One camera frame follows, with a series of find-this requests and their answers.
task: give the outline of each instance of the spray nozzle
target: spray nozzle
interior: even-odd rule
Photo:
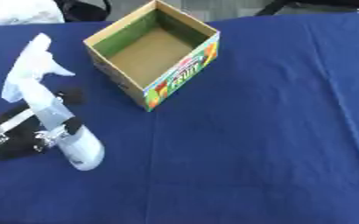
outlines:
[[[21,86],[30,86],[28,92],[34,92],[33,86],[39,84],[45,74],[74,75],[54,61],[52,54],[47,51],[51,43],[47,35],[40,33],[25,47],[5,80],[3,99],[8,102],[21,100]]]

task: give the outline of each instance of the plastic spray bottle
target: plastic spray bottle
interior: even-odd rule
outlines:
[[[74,75],[53,60],[47,51],[51,42],[49,37],[40,33],[27,45],[8,73],[2,92],[2,97],[8,102],[24,99],[48,131],[74,117],[61,100],[39,83],[45,74]],[[81,171],[96,168],[104,157],[101,142],[84,125],[76,134],[61,138],[57,144],[70,163]]]

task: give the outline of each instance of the fruit box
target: fruit box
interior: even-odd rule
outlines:
[[[220,33],[154,0],[84,40],[94,64],[147,111],[217,56]]]

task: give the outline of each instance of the floor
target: floor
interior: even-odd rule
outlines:
[[[103,6],[103,0],[82,0],[84,2]],[[113,12],[109,20],[115,21],[135,10],[149,0],[110,0]],[[221,20],[225,18],[238,18],[253,16],[269,4],[272,0],[165,0],[167,3],[180,8],[193,16],[203,20]],[[346,11],[346,9],[310,7],[301,5],[297,8],[286,7],[280,14],[318,13]]]

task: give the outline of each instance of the chair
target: chair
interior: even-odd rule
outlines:
[[[359,9],[359,0],[274,0],[268,4],[263,10],[259,11],[256,16],[273,15],[280,11],[288,4],[322,4],[329,6],[344,6]]]
[[[109,0],[103,0],[105,9],[77,0],[54,0],[59,6],[66,22],[104,21],[111,13]]]

